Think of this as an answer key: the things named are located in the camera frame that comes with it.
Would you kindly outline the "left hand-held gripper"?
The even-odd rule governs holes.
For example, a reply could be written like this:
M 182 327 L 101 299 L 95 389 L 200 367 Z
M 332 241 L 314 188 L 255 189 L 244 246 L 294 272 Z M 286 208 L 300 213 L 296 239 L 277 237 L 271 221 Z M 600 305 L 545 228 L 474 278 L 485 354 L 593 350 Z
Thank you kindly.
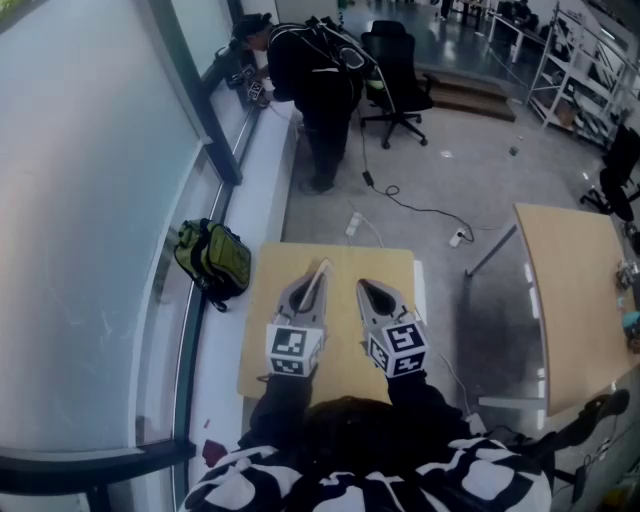
M 271 374 L 309 377 L 326 344 L 329 277 L 307 272 L 287 285 L 266 327 L 265 352 Z

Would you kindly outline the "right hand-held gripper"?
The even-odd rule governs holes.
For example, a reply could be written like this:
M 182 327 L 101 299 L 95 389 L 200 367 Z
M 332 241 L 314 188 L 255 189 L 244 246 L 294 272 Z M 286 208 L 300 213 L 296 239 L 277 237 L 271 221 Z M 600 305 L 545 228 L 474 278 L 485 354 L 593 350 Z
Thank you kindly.
M 356 296 L 366 355 L 387 378 L 420 372 L 430 346 L 424 323 L 409 310 L 399 290 L 373 279 L 360 279 Z

